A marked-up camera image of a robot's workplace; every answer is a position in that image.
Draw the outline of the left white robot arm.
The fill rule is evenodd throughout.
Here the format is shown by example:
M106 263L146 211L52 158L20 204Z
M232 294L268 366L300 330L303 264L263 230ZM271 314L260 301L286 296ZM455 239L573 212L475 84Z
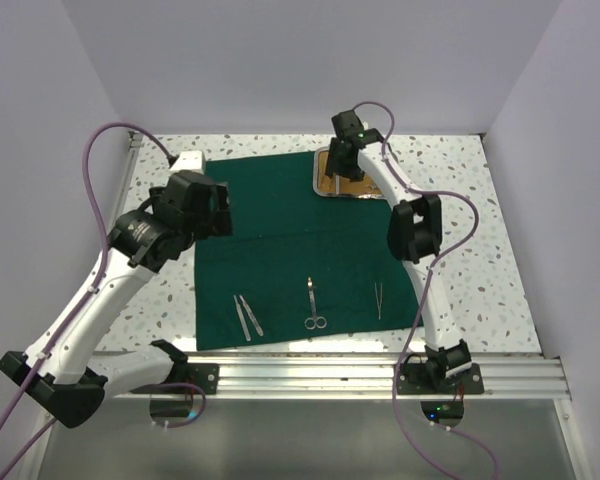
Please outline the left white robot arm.
M225 183L181 170L149 193L115 221L93 272L52 326L25 351L0 360L0 370L67 428L120 394L195 388L187 356L166 340L103 362L92 358L123 308L166 263L197 241L233 232Z

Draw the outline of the steel surgical scissors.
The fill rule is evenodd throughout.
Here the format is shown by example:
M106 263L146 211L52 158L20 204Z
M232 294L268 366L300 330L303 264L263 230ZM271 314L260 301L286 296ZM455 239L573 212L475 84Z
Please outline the steel surgical scissors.
M328 322L324 316L318 314L314 282L311 277L307 279L308 298L310 305L310 316L304 321L307 330L324 329Z

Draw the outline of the green surgical drape cloth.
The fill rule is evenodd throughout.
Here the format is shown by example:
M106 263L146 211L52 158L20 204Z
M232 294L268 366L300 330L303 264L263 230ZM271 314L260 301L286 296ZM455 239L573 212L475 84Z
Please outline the green surgical drape cloth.
M302 152L207 164L207 175L228 186L233 234L195 246L198 350L412 326L418 300L387 246L387 203L317 195L313 160ZM324 329L304 326L309 277ZM376 282L383 284L381 320ZM247 300L263 337L240 301L251 335L245 340L233 295Z

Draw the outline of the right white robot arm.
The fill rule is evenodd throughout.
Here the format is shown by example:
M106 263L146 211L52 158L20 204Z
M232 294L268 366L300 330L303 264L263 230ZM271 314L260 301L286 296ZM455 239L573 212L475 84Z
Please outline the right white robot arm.
M400 362L401 374L418 379L435 392L448 392L471 368L467 343L453 316L445 286L433 272L442 253L442 202L435 193L413 185L390 158L388 141L367 128L353 110L333 116L334 136L326 175L354 183L371 179L391 208L387 244L406 270L419 303L417 319L424 326L426 360Z

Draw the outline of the steel tweezers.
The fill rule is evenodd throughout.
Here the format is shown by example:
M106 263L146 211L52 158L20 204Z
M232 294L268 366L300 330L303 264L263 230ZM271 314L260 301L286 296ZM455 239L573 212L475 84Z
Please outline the steel tweezers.
M383 284L381 282L376 282L374 284L374 291L376 299L377 318L381 320L383 307Z

